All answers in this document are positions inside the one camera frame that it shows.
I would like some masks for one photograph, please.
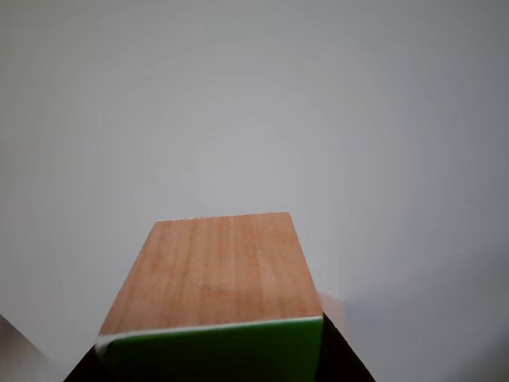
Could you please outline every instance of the green side panel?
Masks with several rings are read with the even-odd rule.
[[[113,341],[99,357],[125,380],[315,379],[322,319],[253,324]]]

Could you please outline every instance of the white edge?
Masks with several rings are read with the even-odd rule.
[[[233,216],[248,216],[248,215],[268,215],[269,213],[289,213],[285,211],[280,212],[259,212],[259,213],[243,213],[241,215],[221,215],[221,216],[198,216],[198,217],[181,217],[178,219],[160,219],[156,220],[156,223],[159,221],[177,221],[177,220],[195,220],[195,219],[209,219],[211,217],[233,217]]]
[[[255,326],[260,324],[279,324],[287,322],[307,322],[323,320],[322,316],[301,317],[301,318],[283,318],[279,320],[266,320],[266,321],[251,321],[251,322],[236,322],[231,324],[218,324],[218,325],[202,325],[202,326],[182,326],[179,328],[166,328],[166,329],[148,329],[148,330],[135,330],[132,332],[107,334],[98,336],[95,341],[95,352],[99,353],[104,350],[111,342],[123,340],[125,338],[149,336],[154,334],[168,334],[168,333],[183,333],[183,332],[199,332],[204,330],[214,329],[230,329],[242,328],[246,326]]]

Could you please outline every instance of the white backdrop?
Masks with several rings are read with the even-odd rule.
[[[376,380],[463,369],[509,334],[507,11],[3,2],[0,314],[69,369],[155,220],[288,211]]]

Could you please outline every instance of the wooden top surface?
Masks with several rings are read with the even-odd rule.
[[[289,213],[165,220],[99,334],[321,315]]]

